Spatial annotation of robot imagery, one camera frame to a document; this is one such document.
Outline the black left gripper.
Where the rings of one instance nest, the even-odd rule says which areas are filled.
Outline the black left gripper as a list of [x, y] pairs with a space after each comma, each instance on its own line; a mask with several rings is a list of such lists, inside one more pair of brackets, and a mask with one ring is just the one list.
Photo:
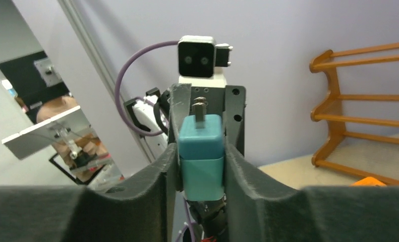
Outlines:
[[170, 128], [168, 142], [176, 143], [185, 117], [189, 116], [194, 99], [204, 97], [206, 113], [225, 114], [225, 136], [227, 141], [245, 155], [245, 108], [246, 88], [227, 85], [225, 88], [192, 87], [191, 84], [177, 83], [170, 88]]

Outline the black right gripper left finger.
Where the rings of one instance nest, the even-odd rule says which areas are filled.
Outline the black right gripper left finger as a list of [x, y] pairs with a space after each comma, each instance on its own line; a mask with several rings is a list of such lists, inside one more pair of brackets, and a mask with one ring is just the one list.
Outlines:
[[0, 186], [0, 241], [171, 241], [178, 151], [113, 193], [86, 186]]

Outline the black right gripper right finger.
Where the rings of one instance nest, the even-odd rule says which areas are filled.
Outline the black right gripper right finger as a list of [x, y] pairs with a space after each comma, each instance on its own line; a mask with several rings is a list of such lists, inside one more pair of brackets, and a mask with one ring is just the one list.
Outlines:
[[399, 186], [296, 190], [225, 154], [229, 241], [399, 241]]

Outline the dark blue charger plug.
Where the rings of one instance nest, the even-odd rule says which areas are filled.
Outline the dark blue charger plug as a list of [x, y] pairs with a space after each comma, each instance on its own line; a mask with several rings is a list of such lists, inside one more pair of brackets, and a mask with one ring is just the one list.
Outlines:
[[206, 98], [194, 99], [178, 138], [183, 189], [189, 201], [217, 201], [224, 195], [222, 119], [207, 114]]

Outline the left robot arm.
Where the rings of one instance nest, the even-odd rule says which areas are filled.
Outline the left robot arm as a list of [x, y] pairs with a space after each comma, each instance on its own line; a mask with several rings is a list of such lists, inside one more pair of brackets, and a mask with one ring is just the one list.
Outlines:
[[163, 92], [153, 88], [145, 97], [136, 97], [123, 104], [124, 110], [133, 125], [142, 133], [140, 142], [146, 150], [148, 159], [155, 161], [166, 149], [168, 143], [175, 141], [172, 131], [170, 110], [175, 106], [172, 94], [181, 94], [182, 100], [192, 104], [194, 99], [203, 97], [208, 114], [222, 117], [224, 135], [228, 142], [241, 153], [245, 153], [245, 107], [246, 88], [227, 85], [225, 87], [195, 87], [185, 84]]

